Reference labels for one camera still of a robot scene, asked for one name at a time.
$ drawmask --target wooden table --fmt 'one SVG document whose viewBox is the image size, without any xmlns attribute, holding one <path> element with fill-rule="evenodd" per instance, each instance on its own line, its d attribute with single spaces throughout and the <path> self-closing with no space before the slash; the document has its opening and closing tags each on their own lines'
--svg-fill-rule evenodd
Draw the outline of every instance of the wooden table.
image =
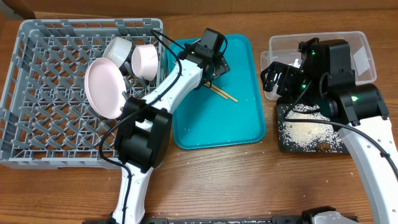
<svg viewBox="0 0 398 224">
<path fill-rule="evenodd" d="M 375 84 L 390 110 L 398 140 L 398 11 L 299 12 L 161 17 L 173 39 L 199 37 L 206 27 L 243 34 L 260 73 L 260 54 L 273 35 L 360 30 L 377 70 Z M 0 82 L 4 86 L 20 21 L 4 25 Z M 278 149 L 275 101 L 262 96 L 267 134 L 262 143 L 196 151 L 173 141 L 154 171 L 146 197 L 150 217 L 244 218 L 298 215 L 330 205 L 372 223 L 368 199 L 348 155 L 284 154 Z M 0 222 L 81 223 L 114 210 L 119 170 L 12 170 L 0 167 Z"/>
</svg>

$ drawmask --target white mug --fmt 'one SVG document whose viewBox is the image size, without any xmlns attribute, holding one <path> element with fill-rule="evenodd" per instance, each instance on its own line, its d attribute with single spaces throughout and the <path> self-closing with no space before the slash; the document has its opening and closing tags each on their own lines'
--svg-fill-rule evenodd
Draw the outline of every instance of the white mug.
<svg viewBox="0 0 398 224">
<path fill-rule="evenodd" d="M 131 48 L 131 41 L 121 37 L 115 37 L 108 46 L 106 46 L 102 57 L 110 59 L 120 69 L 122 74 L 128 74 L 124 63 L 130 62 L 131 60 Z"/>
<path fill-rule="evenodd" d="M 132 52 L 131 68 L 136 77 L 151 81 L 156 77 L 159 59 L 153 44 L 137 46 Z"/>
</svg>

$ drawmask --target wooden stick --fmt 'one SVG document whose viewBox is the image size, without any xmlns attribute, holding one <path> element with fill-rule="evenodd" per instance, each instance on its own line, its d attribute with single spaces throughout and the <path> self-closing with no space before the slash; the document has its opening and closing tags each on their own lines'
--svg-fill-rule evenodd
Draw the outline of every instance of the wooden stick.
<svg viewBox="0 0 398 224">
<path fill-rule="evenodd" d="M 222 89 L 218 88 L 218 87 L 217 87 L 217 86 L 215 86 L 215 85 L 212 85 L 212 87 L 213 87 L 214 89 L 218 90 L 220 93 L 222 93 L 222 94 L 226 95 L 228 98 L 230 98 L 231 100 L 235 101 L 236 103 L 238 102 L 238 100 L 237 100 L 237 99 L 233 98 L 231 95 L 229 95 L 228 93 L 226 93 L 224 90 L 222 90 Z"/>
<path fill-rule="evenodd" d="M 222 98 L 228 100 L 228 97 L 224 94 L 222 94 L 220 91 L 216 90 L 215 88 L 211 87 L 211 90 L 213 90 L 215 93 L 219 94 Z"/>
</svg>

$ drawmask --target gray wire dish rack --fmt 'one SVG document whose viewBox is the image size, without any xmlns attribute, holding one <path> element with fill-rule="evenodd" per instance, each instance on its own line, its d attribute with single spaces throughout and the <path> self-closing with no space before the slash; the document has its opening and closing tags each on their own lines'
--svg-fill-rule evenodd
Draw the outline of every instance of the gray wire dish rack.
<svg viewBox="0 0 398 224">
<path fill-rule="evenodd" d="M 18 31 L 0 102 L 0 164 L 15 169 L 117 166 L 100 159 L 101 136 L 116 121 L 98 116 L 84 91 L 89 64 L 102 56 L 115 37 L 133 45 L 154 44 L 159 67 L 156 79 L 124 77 L 125 97 L 142 97 L 167 72 L 165 48 L 150 30 L 164 32 L 159 19 L 28 20 Z M 125 64 L 132 75 L 130 65 Z M 115 133 L 104 153 L 117 160 Z"/>
</svg>

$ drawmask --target blue tray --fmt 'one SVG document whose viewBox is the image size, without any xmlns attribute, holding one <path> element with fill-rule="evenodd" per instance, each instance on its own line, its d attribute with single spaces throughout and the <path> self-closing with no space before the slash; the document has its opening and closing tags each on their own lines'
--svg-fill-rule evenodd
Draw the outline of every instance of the blue tray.
<svg viewBox="0 0 398 224">
<path fill-rule="evenodd" d="M 259 85 L 250 41 L 243 35 L 226 35 L 224 54 L 231 71 L 213 84 L 235 97 L 238 102 L 220 97 L 203 86 L 191 91 L 173 115 L 174 141 L 183 149 L 229 146 L 260 141 L 266 134 Z M 178 40 L 191 44 L 197 39 Z M 177 54 L 180 48 L 171 44 Z M 167 55 L 169 73 L 175 58 Z"/>
</svg>

